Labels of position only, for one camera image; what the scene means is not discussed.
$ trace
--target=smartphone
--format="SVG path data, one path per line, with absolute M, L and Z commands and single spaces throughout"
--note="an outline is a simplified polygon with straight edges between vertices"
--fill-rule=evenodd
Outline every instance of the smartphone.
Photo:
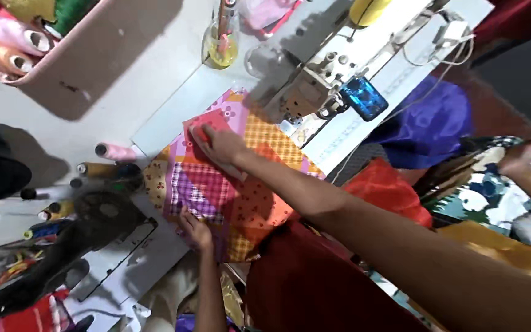
M 372 121 L 388 108 L 388 102 L 365 77 L 351 80 L 339 94 L 364 121 Z

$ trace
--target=blue satin fabric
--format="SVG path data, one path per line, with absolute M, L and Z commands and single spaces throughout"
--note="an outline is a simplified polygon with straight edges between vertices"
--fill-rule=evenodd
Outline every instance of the blue satin fabric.
M 397 109 L 422 98 L 438 81 L 426 77 Z M 395 168 L 419 170 L 458 152 L 474 131 L 470 102 L 460 87 L 441 81 L 423 100 L 376 128 L 365 143 L 379 143 Z

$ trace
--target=pink thread spool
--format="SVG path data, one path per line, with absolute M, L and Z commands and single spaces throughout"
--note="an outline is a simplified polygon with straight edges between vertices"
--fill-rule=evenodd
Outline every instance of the pink thread spool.
M 136 153 L 133 149 L 108 143 L 98 143 L 96 155 L 115 161 L 131 162 L 136 160 Z

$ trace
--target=white plug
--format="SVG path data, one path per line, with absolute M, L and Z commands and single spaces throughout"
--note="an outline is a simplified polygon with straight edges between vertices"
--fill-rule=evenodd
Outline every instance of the white plug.
M 466 21 L 451 21 L 447 25 L 441 26 L 434 39 L 435 48 L 446 49 L 458 45 L 463 42 L 463 38 L 467 37 L 467 29 L 468 22 Z

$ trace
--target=patchwork fabric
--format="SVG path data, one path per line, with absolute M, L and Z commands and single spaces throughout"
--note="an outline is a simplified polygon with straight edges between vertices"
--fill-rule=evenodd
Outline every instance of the patchwork fabric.
M 531 211 L 531 198 L 510 178 L 498 173 L 497 163 L 505 156 L 506 148 L 523 140 L 497 136 L 472 138 L 467 143 L 471 148 L 468 155 L 444 163 L 446 181 L 429 192 L 418 190 L 421 200 L 431 213 L 472 220 L 509 235 L 512 222 Z
M 325 178 L 275 124 L 268 124 L 251 113 L 256 110 L 250 111 L 245 106 L 253 105 L 244 103 L 246 97 L 245 91 L 229 90 L 206 113 L 184 122 L 183 126 L 210 124 L 213 128 L 230 129 L 268 160 Z M 255 247 L 293 212 L 261 180 L 249 176 L 241 182 L 222 173 L 185 132 L 144 169 L 144 175 L 149 197 L 163 215 L 177 215 L 186 205 L 197 218 L 206 220 L 212 231 L 217 260 L 221 262 L 257 259 Z

